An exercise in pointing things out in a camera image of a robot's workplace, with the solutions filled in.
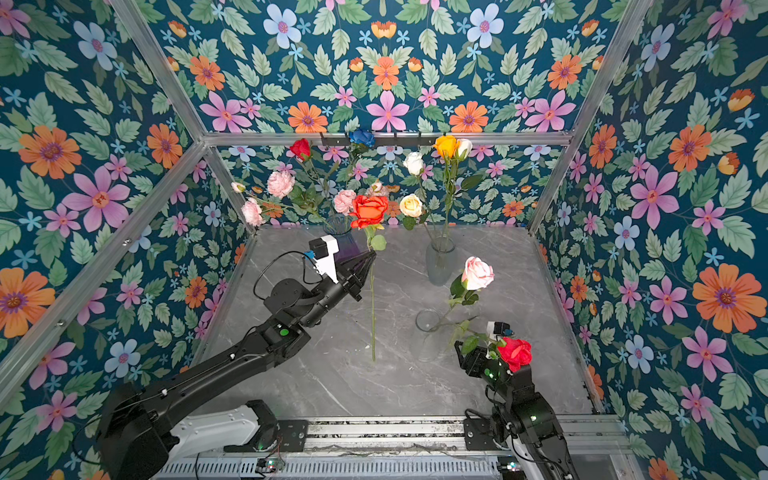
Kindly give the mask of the purple blue glass vase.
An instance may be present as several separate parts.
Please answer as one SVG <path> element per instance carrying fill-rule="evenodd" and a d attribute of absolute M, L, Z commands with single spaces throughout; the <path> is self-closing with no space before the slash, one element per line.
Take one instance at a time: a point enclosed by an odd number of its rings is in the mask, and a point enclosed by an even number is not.
<path fill-rule="evenodd" d="M 353 235 L 351 220 L 348 216 L 339 213 L 331 215 L 326 219 L 323 229 L 327 235 L 334 236 L 338 241 L 339 252 L 335 255 L 336 263 L 364 252 Z"/>

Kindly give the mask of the red rose stem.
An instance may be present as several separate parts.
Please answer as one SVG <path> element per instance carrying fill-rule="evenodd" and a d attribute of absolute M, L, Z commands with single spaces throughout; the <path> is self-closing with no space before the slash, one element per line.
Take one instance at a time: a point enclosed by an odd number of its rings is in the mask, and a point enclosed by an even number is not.
<path fill-rule="evenodd" d="M 500 359 L 511 373 L 516 373 L 531 364 L 533 360 L 532 345 L 528 341 L 516 338 L 515 334 L 512 338 L 490 340 L 486 333 L 486 327 L 482 331 L 473 330 L 471 320 L 468 319 L 458 323 L 445 322 L 441 326 L 440 332 L 451 328 L 453 330 L 451 344 L 456 341 L 463 342 L 465 353 L 472 351 L 475 347 L 487 348 L 491 357 Z"/>
<path fill-rule="evenodd" d="M 313 163 L 312 148 L 307 139 L 297 140 L 290 146 L 289 150 L 294 154 L 295 159 L 299 162 L 310 181 L 310 184 L 307 186 L 301 186 L 299 181 L 296 181 L 289 195 L 293 206 L 306 211 L 308 214 L 317 216 L 322 220 L 323 225 L 330 229 L 329 212 L 325 204 L 327 201 L 326 195 L 330 190 L 330 176 L 335 172 L 336 167 L 332 167 L 327 172 L 316 167 Z"/>
<path fill-rule="evenodd" d="M 366 246 L 370 252 L 377 254 L 387 247 L 387 240 L 382 231 L 383 217 L 388 208 L 388 200 L 383 196 L 358 195 L 353 200 L 351 214 L 354 217 L 352 227 L 362 230 L 366 238 Z M 371 295 L 371 358 L 377 359 L 377 314 L 375 293 L 375 267 L 370 269 Z"/>

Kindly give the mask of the clear ribbed glass vase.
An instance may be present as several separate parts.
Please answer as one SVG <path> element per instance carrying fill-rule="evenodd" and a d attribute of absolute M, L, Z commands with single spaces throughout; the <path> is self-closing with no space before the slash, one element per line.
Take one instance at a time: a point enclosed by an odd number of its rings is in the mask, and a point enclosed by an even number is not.
<path fill-rule="evenodd" d="M 426 249 L 429 281 L 435 286 L 446 284 L 457 269 L 456 244 L 449 235 L 433 238 Z"/>

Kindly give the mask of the cream peach rose stem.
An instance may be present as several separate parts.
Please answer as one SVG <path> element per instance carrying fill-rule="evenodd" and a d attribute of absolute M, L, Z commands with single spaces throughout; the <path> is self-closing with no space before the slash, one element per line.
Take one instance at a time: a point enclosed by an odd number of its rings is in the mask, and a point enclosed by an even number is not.
<path fill-rule="evenodd" d="M 400 200 L 399 209 L 403 215 L 404 228 L 412 231 L 417 225 L 421 225 L 427 232 L 430 247 L 436 250 L 438 247 L 436 237 L 433 230 L 428 226 L 431 216 L 428 205 L 417 194 L 409 194 Z"/>

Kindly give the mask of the pink carnation spray stem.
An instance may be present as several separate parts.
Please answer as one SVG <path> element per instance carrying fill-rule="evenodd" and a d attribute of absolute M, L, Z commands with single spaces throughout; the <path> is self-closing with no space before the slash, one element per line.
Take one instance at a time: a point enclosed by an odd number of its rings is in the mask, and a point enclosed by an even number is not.
<path fill-rule="evenodd" d="M 241 214 L 245 223 L 251 227 L 260 227 L 275 219 L 277 213 L 292 211 L 301 217 L 318 215 L 322 199 L 312 189 L 302 186 L 296 177 L 287 171 L 272 172 L 267 179 L 266 188 L 248 190 L 243 183 L 232 181 L 231 189 L 244 196 Z"/>

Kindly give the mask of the white rose stem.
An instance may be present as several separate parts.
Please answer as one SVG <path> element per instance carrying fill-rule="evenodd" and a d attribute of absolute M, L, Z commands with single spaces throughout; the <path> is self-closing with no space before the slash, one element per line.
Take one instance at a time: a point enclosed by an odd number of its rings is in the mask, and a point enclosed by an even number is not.
<path fill-rule="evenodd" d="M 404 161 L 404 166 L 408 173 L 418 181 L 418 192 L 413 194 L 417 194 L 428 205 L 428 195 L 422 178 L 423 171 L 425 170 L 422 154 L 417 152 L 410 153 Z"/>

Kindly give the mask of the blue rose stem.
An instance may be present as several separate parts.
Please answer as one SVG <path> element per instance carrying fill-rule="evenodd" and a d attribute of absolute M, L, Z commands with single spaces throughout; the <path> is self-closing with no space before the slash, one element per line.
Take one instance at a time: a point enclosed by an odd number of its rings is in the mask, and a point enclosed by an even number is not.
<path fill-rule="evenodd" d="M 359 159 L 364 153 L 375 147 L 374 134 L 368 130 L 358 129 L 348 133 L 350 142 L 349 153 L 353 160 Z"/>

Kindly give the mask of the orange rose stem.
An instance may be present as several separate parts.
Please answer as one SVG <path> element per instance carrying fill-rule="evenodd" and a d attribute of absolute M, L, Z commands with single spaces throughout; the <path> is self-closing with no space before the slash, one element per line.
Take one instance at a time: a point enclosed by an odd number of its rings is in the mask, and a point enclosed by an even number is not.
<path fill-rule="evenodd" d="M 453 135 L 443 135 L 439 137 L 435 142 L 435 150 L 439 154 L 440 158 L 444 161 L 444 174 L 443 185 L 445 189 L 444 205 L 444 222 L 441 231 L 441 236 L 448 237 L 448 227 L 450 223 L 450 214 L 453 208 L 454 195 L 455 195 L 455 181 L 458 173 L 458 150 L 460 142 Z"/>

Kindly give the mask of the white rose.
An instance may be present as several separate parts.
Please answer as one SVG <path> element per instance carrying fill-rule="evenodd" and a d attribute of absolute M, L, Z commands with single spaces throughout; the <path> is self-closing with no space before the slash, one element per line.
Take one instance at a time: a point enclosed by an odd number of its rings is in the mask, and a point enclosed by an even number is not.
<path fill-rule="evenodd" d="M 446 219 L 444 223 L 444 232 L 447 232 L 450 219 L 451 219 L 455 195 L 457 191 L 456 182 L 459 174 L 459 166 L 462 162 L 464 162 L 469 157 L 472 149 L 473 149 L 473 144 L 469 139 L 466 139 L 466 138 L 455 139 L 454 151 L 446 163 L 447 200 L 446 200 L 446 210 L 445 210 Z"/>

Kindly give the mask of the pink rosebud stem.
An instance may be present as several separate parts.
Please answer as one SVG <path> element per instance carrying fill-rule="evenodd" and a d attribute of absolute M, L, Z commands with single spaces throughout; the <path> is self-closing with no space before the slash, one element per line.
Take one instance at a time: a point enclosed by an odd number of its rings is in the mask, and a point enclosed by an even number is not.
<path fill-rule="evenodd" d="M 448 310 L 438 317 L 435 326 L 429 332 L 438 330 L 447 316 L 457 306 L 471 306 L 479 300 L 479 292 L 486 289 L 495 280 L 493 267 L 477 256 L 470 256 L 464 263 L 463 270 L 450 286 Z"/>

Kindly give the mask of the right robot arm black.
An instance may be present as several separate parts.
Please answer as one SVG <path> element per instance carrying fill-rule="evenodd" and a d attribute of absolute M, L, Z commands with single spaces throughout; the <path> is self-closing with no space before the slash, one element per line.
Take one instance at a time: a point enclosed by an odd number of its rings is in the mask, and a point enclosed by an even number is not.
<path fill-rule="evenodd" d="M 503 338 L 488 348 L 469 340 L 456 341 L 454 348 L 460 368 L 485 382 L 492 406 L 489 414 L 465 410 L 466 448 L 505 450 L 508 459 L 498 466 L 504 479 L 577 479 L 564 431 L 536 391 L 531 344 Z"/>

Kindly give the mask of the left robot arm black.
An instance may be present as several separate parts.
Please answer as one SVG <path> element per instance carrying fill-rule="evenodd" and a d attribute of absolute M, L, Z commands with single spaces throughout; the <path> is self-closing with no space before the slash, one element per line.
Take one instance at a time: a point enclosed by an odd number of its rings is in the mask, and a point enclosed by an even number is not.
<path fill-rule="evenodd" d="M 277 421 L 261 401 L 228 411 L 198 409 L 225 391 L 295 356 L 308 329 L 347 297 L 361 291 L 376 259 L 373 251 L 335 265 L 308 288 L 296 279 L 274 285 L 264 304 L 270 317 L 230 348 L 169 379 L 112 391 L 96 434 L 104 470 L 113 479 L 150 479 L 166 465 L 219 447 L 271 448 Z"/>

